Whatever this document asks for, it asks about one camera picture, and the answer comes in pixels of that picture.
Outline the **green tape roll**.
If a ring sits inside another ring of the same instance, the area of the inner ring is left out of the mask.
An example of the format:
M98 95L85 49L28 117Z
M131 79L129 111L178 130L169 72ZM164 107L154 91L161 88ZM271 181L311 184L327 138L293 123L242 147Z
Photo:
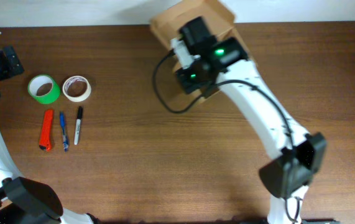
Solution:
M38 91L41 87L49 87L49 91L44 95L39 95ZM27 90L29 95L33 97L40 104L48 105L55 102L60 96L60 87L55 82L55 80L49 75L37 75L28 84Z

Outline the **brown cardboard box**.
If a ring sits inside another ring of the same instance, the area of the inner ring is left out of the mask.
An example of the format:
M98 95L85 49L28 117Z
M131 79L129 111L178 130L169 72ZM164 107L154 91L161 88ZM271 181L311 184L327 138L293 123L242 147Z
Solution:
M211 33L216 36L218 43L210 54L211 65L214 68L210 74L211 80L196 91L203 91L208 83L216 83L220 73L227 73L229 79L258 77L256 61L235 28L234 14L218 0L181 1L153 17L150 28L158 40L174 54L170 41L180 36L181 27L200 16L205 20ZM178 61L173 69L176 79L176 71L180 68Z

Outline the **white masking tape roll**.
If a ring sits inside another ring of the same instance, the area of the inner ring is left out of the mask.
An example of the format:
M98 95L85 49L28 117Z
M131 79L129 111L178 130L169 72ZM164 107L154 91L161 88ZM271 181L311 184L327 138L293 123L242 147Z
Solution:
M68 89L76 82L83 82L86 84L86 89L85 91L79 95L79 96L71 96L68 94ZM89 83L89 81L83 77L83 76L79 76L79 75L75 75L72 76L68 79L66 79L63 83L62 86L62 91L63 94L72 102L82 102L85 101L90 95L91 95L91 85Z

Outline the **red utility knife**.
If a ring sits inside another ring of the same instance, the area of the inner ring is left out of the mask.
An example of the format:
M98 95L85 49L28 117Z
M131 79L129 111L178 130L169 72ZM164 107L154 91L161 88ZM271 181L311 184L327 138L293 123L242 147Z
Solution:
M52 122L53 122L53 114L54 114L53 109L46 110L44 113L42 129L41 129L40 139L39 139L39 148L41 148L41 150L43 151L50 151L52 149L50 136L51 136Z

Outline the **blue ballpoint pen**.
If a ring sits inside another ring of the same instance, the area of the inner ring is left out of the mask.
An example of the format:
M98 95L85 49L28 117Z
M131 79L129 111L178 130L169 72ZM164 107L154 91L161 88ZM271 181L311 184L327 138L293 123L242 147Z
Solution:
M68 148L69 148L69 139L68 139L68 136L67 136L65 115L64 115L63 112L60 112L60 126L61 126L61 129L62 129L63 149L64 149L65 152L67 152Z

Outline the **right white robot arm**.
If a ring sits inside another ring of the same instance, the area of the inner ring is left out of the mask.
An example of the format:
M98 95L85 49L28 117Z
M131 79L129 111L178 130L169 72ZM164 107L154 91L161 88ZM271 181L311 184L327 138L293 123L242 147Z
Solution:
M183 25L171 45L182 64L183 79L223 92L261 140L271 161L259 170L270 193L267 223L303 223L303 199L320 170L327 141L295 121L270 91L257 65L234 37L218 41L202 17Z

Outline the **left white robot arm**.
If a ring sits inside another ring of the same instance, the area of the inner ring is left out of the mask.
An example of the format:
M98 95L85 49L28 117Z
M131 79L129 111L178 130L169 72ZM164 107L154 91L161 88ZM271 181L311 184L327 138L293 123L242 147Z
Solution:
M0 81L24 72L11 46L0 50ZM12 160L0 132L0 223L99 223L90 213L63 207L47 184L23 177Z

